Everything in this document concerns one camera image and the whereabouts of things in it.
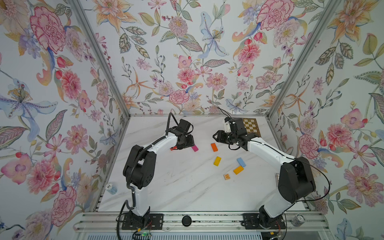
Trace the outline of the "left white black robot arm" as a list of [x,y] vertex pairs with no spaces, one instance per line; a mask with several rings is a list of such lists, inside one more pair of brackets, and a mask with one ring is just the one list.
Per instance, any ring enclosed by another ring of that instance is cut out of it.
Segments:
[[155,175],[157,156],[165,150],[183,150],[195,145],[192,132],[194,126],[181,119],[176,120],[170,113],[165,133],[145,146],[132,147],[123,168],[127,189],[132,194],[132,204],[125,200],[116,218],[117,237],[121,230],[132,230],[133,239],[145,230],[162,230],[164,214],[152,214],[148,200],[147,187]]

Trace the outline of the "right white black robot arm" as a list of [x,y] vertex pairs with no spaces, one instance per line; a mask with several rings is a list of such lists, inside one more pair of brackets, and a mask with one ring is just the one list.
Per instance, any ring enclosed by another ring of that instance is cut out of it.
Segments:
[[225,117],[224,129],[217,131],[213,138],[218,143],[253,153],[280,171],[272,198],[259,208],[253,220],[245,220],[246,224],[255,223],[257,227],[269,229],[294,204],[303,202],[304,197],[316,191],[312,171],[315,167],[309,160],[289,155],[268,144],[258,134],[247,132],[241,118]]

